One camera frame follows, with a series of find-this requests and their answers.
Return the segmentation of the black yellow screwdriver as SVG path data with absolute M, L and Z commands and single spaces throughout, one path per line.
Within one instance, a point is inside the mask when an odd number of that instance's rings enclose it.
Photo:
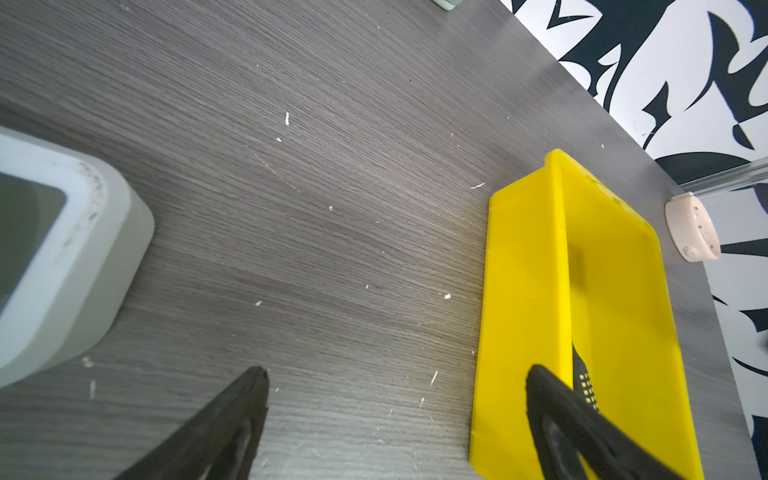
M 586 363 L 577 349 L 572 347 L 573 358 L 573 390 L 593 410 L 598 411 L 599 405 Z

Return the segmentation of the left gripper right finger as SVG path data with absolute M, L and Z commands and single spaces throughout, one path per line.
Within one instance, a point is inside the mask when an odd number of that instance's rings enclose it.
M 542 365 L 527 375 L 526 407 L 546 479 L 586 479 L 589 472 L 599 479 L 680 477 Z

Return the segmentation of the yellow plastic bin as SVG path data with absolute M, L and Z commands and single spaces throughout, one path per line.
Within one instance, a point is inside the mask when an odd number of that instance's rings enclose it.
M 526 415 L 534 365 L 573 388 L 575 347 L 599 412 L 686 479 L 703 475 L 653 227 L 565 152 L 490 199 L 469 460 L 538 479 Z

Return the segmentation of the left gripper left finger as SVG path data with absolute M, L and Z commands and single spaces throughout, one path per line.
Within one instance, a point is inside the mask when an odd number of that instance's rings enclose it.
M 119 479 L 247 479 L 263 432 L 269 377 L 251 367 Z

